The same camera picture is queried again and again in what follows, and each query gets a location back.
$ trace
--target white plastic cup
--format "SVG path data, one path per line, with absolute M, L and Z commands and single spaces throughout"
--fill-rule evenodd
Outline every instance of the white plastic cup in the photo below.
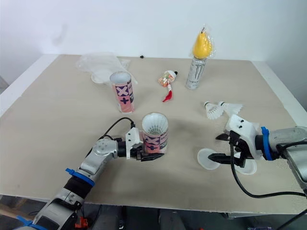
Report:
M 160 113 L 150 113 L 142 120 L 145 152 L 166 153 L 168 144 L 168 120 Z
M 134 111 L 134 96 L 131 75 L 124 71 L 115 72 L 110 76 L 110 81 L 119 111 L 124 114 L 132 113 Z

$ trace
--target white plastic bag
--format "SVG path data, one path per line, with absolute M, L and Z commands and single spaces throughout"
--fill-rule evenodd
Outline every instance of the white plastic bag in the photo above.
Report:
M 92 53 L 82 55 L 76 62 L 76 67 L 92 74 L 92 81 L 97 84 L 110 82 L 110 76 L 118 71 L 128 72 L 130 60 L 117 58 L 113 53 Z

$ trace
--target table edge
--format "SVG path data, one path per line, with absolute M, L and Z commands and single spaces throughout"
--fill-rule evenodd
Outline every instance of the table edge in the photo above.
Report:
M 58 54 L 44 54 L 0 94 L 0 117 L 22 96 L 23 92 L 58 57 Z
M 283 107 L 292 117 L 297 126 L 307 127 L 307 112 L 273 70 L 264 61 L 252 61 L 255 68 L 261 74 L 273 90 L 278 99 L 283 103 Z

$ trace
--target shuttlecock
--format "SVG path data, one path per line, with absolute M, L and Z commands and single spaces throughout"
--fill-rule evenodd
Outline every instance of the shuttlecock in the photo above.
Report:
M 229 117 L 233 114 L 238 114 L 243 107 L 242 104 L 230 104 L 225 102 L 219 102 L 219 105 L 224 109 Z
M 168 120 L 163 114 L 150 113 L 143 118 L 142 128 L 148 134 L 161 135 L 168 129 Z
M 223 108 L 218 104 L 212 104 L 210 102 L 205 102 L 204 106 L 206 108 L 207 117 L 210 120 L 217 119 L 223 114 Z

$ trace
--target table surface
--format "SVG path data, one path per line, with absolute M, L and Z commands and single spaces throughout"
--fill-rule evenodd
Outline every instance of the table surface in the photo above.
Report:
M 50 199 L 69 179 L 65 169 L 78 168 L 97 138 L 123 116 L 112 90 L 76 69 L 78 58 L 55 59 L 1 117 L 0 194 Z M 251 62 L 209 60 L 200 87 L 190 91 L 184 86 L 190 59 L 129 59 L 139 84 L 133 85 L 136 109 L 128 116 L 141 128 L 146 114 L 165 114 L 168 153 L 151 162 L 109 162 L 88 202 L 245 213 L 298 213 L 306 207 L 304 198 L 296 196 L 250 198 L 235 183 L 229 165 L 208 171 L 197 163 L 202 148 L 229 154 L 228 144 L 214 139 L 228 117 L 208 120 L 204 101 L 242 103 L 241 117 L 271 130 L 295 126 Z M 168 69 L 179 74 L 172 84 L 173 100 L 162 103 L 167 90 L 157 79 Z M 128 129 L 123 122 L 110 134 Z M 285 160 L 257 161 L 257 166 L 254 175 L 239 175 L 250 192 L 301 192 Z

